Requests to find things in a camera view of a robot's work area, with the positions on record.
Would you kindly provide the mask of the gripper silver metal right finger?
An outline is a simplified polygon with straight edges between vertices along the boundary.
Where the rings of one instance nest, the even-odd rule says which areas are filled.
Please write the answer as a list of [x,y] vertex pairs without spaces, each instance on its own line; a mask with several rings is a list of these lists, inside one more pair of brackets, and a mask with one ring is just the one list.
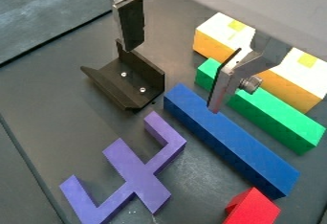
[[251,51],[239,59],[237,48],[223,62],[215,75],[207,107],[212,113],[220,111],[221,105],[237,90],[252,94],[263,82],[259,73],[277,66],[287,56],[291,46],[261,31],[255,31],[249,44]]

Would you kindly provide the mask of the gripper black-tipped metal left finger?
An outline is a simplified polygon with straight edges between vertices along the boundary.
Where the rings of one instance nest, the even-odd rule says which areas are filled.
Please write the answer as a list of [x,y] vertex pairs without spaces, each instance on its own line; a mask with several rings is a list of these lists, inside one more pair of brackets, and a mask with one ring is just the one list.
[[143,0],[111,0],[123,48],[127,52],[144,42]]

